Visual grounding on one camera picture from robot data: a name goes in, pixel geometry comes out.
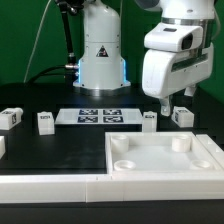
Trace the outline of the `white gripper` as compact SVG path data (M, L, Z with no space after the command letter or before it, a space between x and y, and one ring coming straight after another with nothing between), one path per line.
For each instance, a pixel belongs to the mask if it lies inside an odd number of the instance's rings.
M160 99L163 116L171 114L171 100L167 96L186 88L184 95L193 97L197 89L194 84L210 77L213 55L213 45L203 49L198 58L190 58L189 51L147 51L143 61L142 89L146 95Z

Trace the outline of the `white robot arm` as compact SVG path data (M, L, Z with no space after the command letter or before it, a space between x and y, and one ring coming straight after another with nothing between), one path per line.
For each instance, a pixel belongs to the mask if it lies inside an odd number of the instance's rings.
M142 89L171 114L172 94L210 77L214 47L214 0L135 0L147 11L160 11L161 22L146 34Z

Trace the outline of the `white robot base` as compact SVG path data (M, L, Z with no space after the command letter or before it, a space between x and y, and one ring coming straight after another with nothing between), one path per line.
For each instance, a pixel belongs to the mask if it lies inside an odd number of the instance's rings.
M101 0L84 2L84 54L79 59L77 91L111 96L125 91L126 61L121 56L119 14Z

